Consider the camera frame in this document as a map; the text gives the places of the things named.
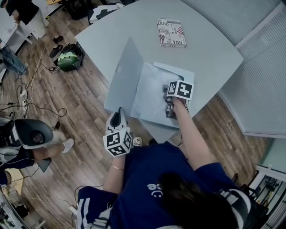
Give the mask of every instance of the wooden floor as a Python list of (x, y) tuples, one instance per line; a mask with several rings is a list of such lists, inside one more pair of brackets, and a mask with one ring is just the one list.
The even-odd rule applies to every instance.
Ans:
[[(50, 21), (56, 25), (60, 35), (64, 36), (63, 45), (74, 43), (74, 36), (88, 26), (87, 19), (72, 21), (65, 12), (59, 10)], [(29, 64), (28, 74), (22, 77), (28, 83), (36, 70), (38, 59), (45, 45), (41, 41), (33, 45), (25, 44), (18, 56)], [(42, 63), (53, 66), (45, 50)], [(3, 82), (0, 103), (16, 102), (16, 89), (20, 84), (17, 75), (9, 72)], [(104, 150), (102, 136), (108, 114), (102, 108), (109, 84), (96, 66), (86, 56), (83, 67), (78, 71), (49, 73), (41, 66), (33, 83), (32, 102), (54, 111), (64, 107), (67, 115), (61, 118), (61, 127), (54, 131), (54, 141), (65, 141), (72, 137), (75, 146), (67, 154), (54, 158), (45, 173), (38, 171), (32, 178), (26, 178), (22, 195), (47, 221), (45, 228), (74, 228), (69, 204), (75, 206), (74, 191), (80, 185), (98, 186), (103, 184), (110, 166), (111, 157)], [(57, 116), (49, 111), (29, 106), (29, 118), (39, 119), (51, 127), (57, 122)], [(216, 95), (196, 115), (195, 123), (207, 141), (215, 159), (221, 162), (232, 177), (239, 174), (239, 182), (248, 183), (255, 173), (255, 165), (260, 161), (268, 139), (246, 137), (242, 135), (237, 123), (222, 100)], [(148, 142), (151, 136), (140, 126), (137, 120), (130, 121), (131, 129)], [(180, 133), (173, 137), (178, 144)], [(25, 175), (32, 174), (37, 165), (23, 170)]]

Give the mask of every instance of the khaki shorts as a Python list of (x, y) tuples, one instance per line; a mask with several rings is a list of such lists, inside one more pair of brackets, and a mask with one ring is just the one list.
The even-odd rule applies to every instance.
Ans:
[(36, 15), (32, 20), (27, 24), (29, 31), (34, 35), (38, 40), (46, 34), (46, 27), (49, 25), (49, 22), (44, 19), (41, 10), (39, 9)]

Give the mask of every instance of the sandal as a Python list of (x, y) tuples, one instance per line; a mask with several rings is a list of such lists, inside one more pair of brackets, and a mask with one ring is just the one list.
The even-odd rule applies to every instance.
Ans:
[(63, 40), (63, 37), (62, 36), (59, 36), (57, 38), (54, 38), (53, 41), (57, 44), (58, 42), (62, 41)]
[(62, 49), (62, 45), (58, 45), (56, 48), (53, 48), (52, 52), (50, 53), (50, 57), (54, 58)]

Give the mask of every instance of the black hair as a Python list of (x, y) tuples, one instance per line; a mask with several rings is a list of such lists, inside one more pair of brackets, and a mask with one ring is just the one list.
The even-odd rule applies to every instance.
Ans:
[(4, 7), (5, 2), (7, 2), (7, 1), (8, 1), (8, 0), (2, 0), (2, 1), (1, 1), (1, 3), (0, 3), (0, 7), (1, 7), (1, 8), (3, 8), (3, 7)]
[(160, 179), (163, 205), (184, 229), (237, 229), (236, 217), (228, 201), (218, 193), (202, 192), (194, 183), (186, 183), (176, 173), (164, 173)]

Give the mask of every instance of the jeans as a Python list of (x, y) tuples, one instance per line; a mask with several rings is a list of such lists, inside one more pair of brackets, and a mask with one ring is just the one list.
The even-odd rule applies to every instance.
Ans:
[(24, 75), (26, 73), (27, 67), (9, 48), (7, 48), (7, 46), (2, 49), (1, 57), (3, 58), (6, 69), (19, 75)]

